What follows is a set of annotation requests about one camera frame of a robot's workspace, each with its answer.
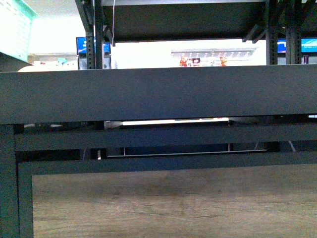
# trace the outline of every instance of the metal frame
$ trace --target metal frame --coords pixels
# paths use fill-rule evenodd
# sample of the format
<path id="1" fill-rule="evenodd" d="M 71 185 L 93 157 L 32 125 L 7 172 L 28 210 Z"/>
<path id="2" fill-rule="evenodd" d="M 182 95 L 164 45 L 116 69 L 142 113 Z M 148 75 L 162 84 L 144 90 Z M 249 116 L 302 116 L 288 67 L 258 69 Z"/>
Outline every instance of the metal frame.
<path id="1" fill-rule="evenodd" d="M 188 81 L 189 73 L 200 80 Z M 3 170 L 0 209 L 1 217 L 5 219 L 2 236 L 18 238 L 20 228 L 20 237 L 32 237 L 32 175 L 36 174 L 317 163 L 315 151 L 263 153 L 260 150 L 241 154 L 242 151 L 230 150 L 227 154 L 217 155 L 174 154 L 133 159 L 17 164 L 14 152 L 20 151 L 317 140 L 315 123 L 237 126 L 193 124 L 30 134 L 16 129 L 17 134 L 13 134 L 14 128 L 20 127 L 17 124 L 52 120 L 315 114 L 317 106 L 312 98 L 317 85 L 313 83 L 315 78 L 312 75 L 317 75 L 314 65 L 1 73 L 0 87 L 3 92 L 0 101 L 3 105 L 0 107 L 0 168 Z M 105 81 L 107 87 L 100 87 Z"/>
<path id="2" fill-rule="evenodd" d="M 317 162 L 317 152 L 258 153 L 216 156 L 183 156 L 166 158 L 114 159 L 103 161 L 55 161 L 20 163 L 19 197 L 20 237 L 33 237 L 32 176 L 47 174 L 121 173 L 210 169 L 221 167 L 267 166 L 280 164 L 311 164 Z"/>

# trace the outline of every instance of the wooden tabletop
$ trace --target wooden tabletop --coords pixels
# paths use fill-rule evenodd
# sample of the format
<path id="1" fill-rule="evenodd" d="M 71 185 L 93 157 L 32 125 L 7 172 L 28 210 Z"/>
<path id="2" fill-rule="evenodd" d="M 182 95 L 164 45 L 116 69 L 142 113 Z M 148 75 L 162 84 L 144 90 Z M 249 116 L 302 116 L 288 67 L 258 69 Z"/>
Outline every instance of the wooden tabletop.
<path id="1" fill-rule="evenodd" d="M 33 177 L 35 238 L 315 238 L 317 165 Z"/>

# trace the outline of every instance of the black metal bar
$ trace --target black metal bar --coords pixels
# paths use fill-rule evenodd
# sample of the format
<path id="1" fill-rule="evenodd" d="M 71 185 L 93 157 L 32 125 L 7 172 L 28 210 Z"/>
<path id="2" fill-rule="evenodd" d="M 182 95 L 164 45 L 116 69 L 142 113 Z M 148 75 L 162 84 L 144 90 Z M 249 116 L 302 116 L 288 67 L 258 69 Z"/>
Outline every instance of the black metal bar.
<path id="1" fill-rule="evenodd" d="M 90 32 L 92 29 L 92 24 L 90 21 L 90 18 L 88 16 L 88 11 L 87 11 L 87 3 L 85 0 L 75 0 L 76 5 L 77 5 L 77 9 L 80 15 L 80 18 L 83 22 L 83 26 L 85 28 L 86 32 Z"/>
<path id="2" fill-rule="evenodd" d="M 96 69 L 96 58 L 95 58 L 95 40 L 94 31 L 86 32 L 86 45 L 87 45 L 87 69 Z"/>
<path id="3" fill-rule="evenodd" d="M 0 73 L 0 123 L 313 115 L 312 75 L 311 64 Z"/>
<path id="4" fill-rule="evenodd" d="M 302 1 L 289 0 L 289 5 L 285 11 L 286 21 L 286 64 L 302 63 Z"/>
<path id="5" fill-rule="evenodd" d="M 268 165 L 317 163 L 317 151 L 287 153 L 251 153 L 203 156 L 174 156 L 135 159 L 25 162 L 32 175 L 86 174 L 161 170 L 211 169 Z"/>
<path id="6" fill-rule="evenodd" d="M 253 39 L 253 36 L 255 35 L 256 31 L 259 29 L 259 25 L 255 24 L 254 27 L 250 30 L 250 32 L 242 39 L 242 42 L 247 42 L 251 39 Z"/>
<path id="7" fill-rule="evenodd" d="M 20 237 L 33 238 L 33 193 L 30 168 L 18 167 Z"/>
<path id="8" fill-rule="evenodd" d="M 301 24 L 305 22 L 306 18 L 312 12 L 315 2 L 316 0 L 307 0 L 307 2 L 304 4 L 302 8 L 302 12 L 301 12 L 301 18 L 302 18 Z"/>
<path id="9" fill-rule="evenodd" d="M 103 68 L 104 21 L 102 0 L 95 0 L 96 69 Z"/>
<path id="10" fill-rule="evenodd" d="M 277 64 L 277 33 L 276 33 L 276 16 L 277 0 L 267 0 L 265 3 L 265 26 L 266 26 L 266 64 Z"/>
<path id="11" fill-rule="evenodd" d="M 19 237 L 17 167 L 12 125 L 0 125 L 0 226 L 3 238 Z"/>
<path id="12" fill-rule="evenodd" d="M 15 135 L 16 151 L 317 140 L 317 124 L 198 126 Z"/>
<path id="13" fill-rule="evenodd" d="M 265 36 L 266 32 L 263 30 L 258 36 L 256 36 L 253 40 L 252 43 L 255 44 L 259 40 L 261 40 Z"/>

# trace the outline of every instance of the white wall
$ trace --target white wall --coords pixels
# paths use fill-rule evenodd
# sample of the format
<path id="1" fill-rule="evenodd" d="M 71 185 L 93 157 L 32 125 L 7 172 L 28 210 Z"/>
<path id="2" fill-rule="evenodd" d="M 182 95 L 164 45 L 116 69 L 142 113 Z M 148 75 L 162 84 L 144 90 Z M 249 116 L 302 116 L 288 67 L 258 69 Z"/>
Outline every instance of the white wall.
<path id="1" fill-rule="evenodd" d="M 85 36 L 80 17 L 38 18 L 33 21 L 29 54 L 76 53 L 76 37 Z"/>

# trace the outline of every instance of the monitor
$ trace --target monitor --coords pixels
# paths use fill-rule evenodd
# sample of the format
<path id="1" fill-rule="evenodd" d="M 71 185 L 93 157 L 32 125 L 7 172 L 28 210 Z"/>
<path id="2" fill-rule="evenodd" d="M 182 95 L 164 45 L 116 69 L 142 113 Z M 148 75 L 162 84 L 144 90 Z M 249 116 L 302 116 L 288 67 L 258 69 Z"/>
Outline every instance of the monitor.
<path id="1" fill-rule="evenodd" d="M 86 37 L 77 37 L 76 41 L 77 41 L 77 54 L 78 55 L 86 54 L 86 52 L 87 52 Z M 106 55 L 110 54 L 110 43 L 109 42 L 104 43 L 104 53 Z"/>
<path id="2" fill-rule="evenodd" d="M 279 39 L 277 41 L 277 52 L 285 53 L 286 52 L 286 40 Z M 302 52 L 303 53 L 313 53 L 317 52 L 317 39 L 302 39 Z"/>

